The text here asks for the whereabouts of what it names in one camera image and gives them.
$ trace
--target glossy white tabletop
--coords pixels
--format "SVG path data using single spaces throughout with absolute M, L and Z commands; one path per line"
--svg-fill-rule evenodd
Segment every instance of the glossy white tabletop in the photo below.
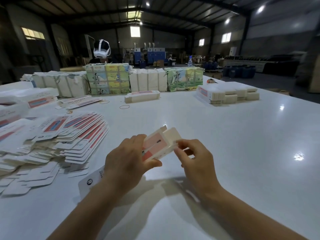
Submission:
M 221 185 L 255 209 L 308 239 L 320 239 L 320 104 L 259 89 L 260 100 L 213 106 L 194 91 L 162 92 L 154 101 L 124 105 L 124 95 L 108 104 L 77 111 L 102 113 L 110 132 L 89 168 L 126 137 L 150 134 L 164 124 L 183 138 L 199 139 L 213 154 Z M 42 115 L 53 104 L 32 110 Z M 190 196 L 174 153 L 150 170 L 119 202 L 98 239 L 232 239 Z M 54 182 L 26 195 L 0 198 L 0 239 L 45 239 L 80 200 L 78 182 L 58 174 Z

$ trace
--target warehouse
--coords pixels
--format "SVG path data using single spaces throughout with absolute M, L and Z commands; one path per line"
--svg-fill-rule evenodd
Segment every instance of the warehouse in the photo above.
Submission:
M 1 239 L 320 239 L 320 0 L 1 0 Z

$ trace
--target concrete floor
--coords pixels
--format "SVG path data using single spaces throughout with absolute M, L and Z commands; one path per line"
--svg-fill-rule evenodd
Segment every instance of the concrete floor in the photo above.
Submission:
M 212 73 L 209 72 L 204 72 L 204 75 L 212 77 Z M 262 89 L 279 88 L 289 91 L 291 96 L 296 98 L 320 104 L 320 94 L 308 93 L 308 88 L 296 86 L 294 77 L 255 73 L 252 79 L 223 77 L 222 80 L 225 82 L 239 82 Z

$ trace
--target water bottle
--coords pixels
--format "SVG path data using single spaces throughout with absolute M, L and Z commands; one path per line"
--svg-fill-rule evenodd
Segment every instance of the water bottle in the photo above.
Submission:
M 192 67 L 192 56 L 189 56 L 189 61 L 188 61 L 188 66 L 189 67 Z

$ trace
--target rubber band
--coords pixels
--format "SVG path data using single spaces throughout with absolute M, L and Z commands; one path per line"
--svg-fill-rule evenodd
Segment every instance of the rubber band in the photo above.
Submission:
M 130 105 L 121 105 L 119 108 L 120 108 L 120 109 L 128 109 L 128 108 L 130 108 Z

